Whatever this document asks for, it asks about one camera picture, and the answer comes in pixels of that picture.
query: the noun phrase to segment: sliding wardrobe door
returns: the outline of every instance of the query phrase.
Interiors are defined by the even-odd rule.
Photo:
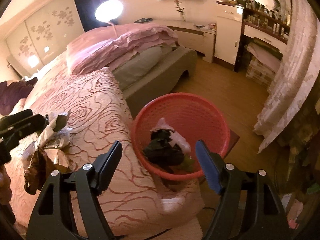
[[[53,0],[26,21],[41,61],[46,65],[84,33],[74,0]]]
[[[34,74],[42,64],[25,22],[22,22],[6,39],[12,56],[30,73]]]

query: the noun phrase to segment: pink comforter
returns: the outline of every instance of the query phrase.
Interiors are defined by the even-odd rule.
[[[123,157],[109,189],[99,197],[113,233],[132,236],[144,232],[143,237],[136,239],[145,239],[191,221],[203,207],[197,180],[187,181],[173,192],[158,177],[151,176],[139,164],[132,149],[132,117],[111,72],[103,68],[69,77],[65,58],[63,53],[43,69],[47,73],[35,85],[24,109],[31,108],[34,114],[71,111],[72,142],[65,152],[74,171],[107,152],[115,140],[122,143]],[[34,138],[22,140],[11,151],[12,161],[6,165],[12,179],[10,203],[17,222],[23,226],[28,225],[38,195],[29,195],[23,189],[20,155]],[[85,236],[76,196],[72,197],[79,233]]]
[[[82,34],[67,46],[67,65],[72,75],[86,74],[108,66],[111,71],[136,53],[178,41],[173,30],[159,24],[126,24],[102,27]]]

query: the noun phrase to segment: shelf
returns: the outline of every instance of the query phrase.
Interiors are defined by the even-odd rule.
[[[223,2],[223,1],[217,1],[218,4],[222,4],[222,5],[228,5],[228,6],[232,6],[232,7],[237,7],[240,9],[245,9],[242,5],[239,4],[232,4],[232,3],[228,3],[228,2]]]
[[[262,31],[262,32],[264,32],[264,33],[266,33],[266,34],[268,34],[268,35],[270,35],[270,36],[278,39],[279,41],[282,41],[282,42],[285,43],[285,44],[288,43],[288,41],[287,41],[286,39],[281,38],[280,36],[274,34],[272,31],[269,31],[268,29],[259,27],[259,26],[257,26],[257,25],[254,25],[253,23],[249,23],[249,22],[247,22],[247,21],[243,21],[243,23],[244,23],[245,25],[248,25],[248,26],[250,26],[250,27],[252,27],[252,28],[255,28],[255,29],[259,30],[259,31]]]
[[[285,30],[290,31],[290,27],[287,26],[285,23],[283,23],[283,22],[281,22],[279,20],[273,19],[272,17],[270,17],[269,15],[267,15],[264,12],[256,11],[256,10],[249,9],[249,8],[245,8],[245,10],[248,11],[248,12],[253,12],[253,13],[259,14],[259,15],[261,15],[261,16],[263,16],[263,17],[267,18],[268,20],[271,20],[271,21],[273,21],[275,23],[279,23],[280,26],[283,27]]]

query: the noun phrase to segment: red basket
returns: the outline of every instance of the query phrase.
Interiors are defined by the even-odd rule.
[[[191,157],[196,160],[195,172],[170,174],[144,157],[142,150],[151,141],[150,130],[162,117],[190,144]],[[148,171],[169,180],[188,180],[204,175],[195,153],[196,142],[201,139],[212,152],[224,157],[229,146],[230,129],[213,104],[188,93],[172,93],[151,101],[140,111],[132,127],[132,145],[137,158]]]

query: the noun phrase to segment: lace curtain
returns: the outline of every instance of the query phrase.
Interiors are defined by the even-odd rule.
[[[306,101],[320,70],[320,22],[307,0],[292,0],[286,53],[269,87],[254,131],[264,136],[259,152],[287,127]]]

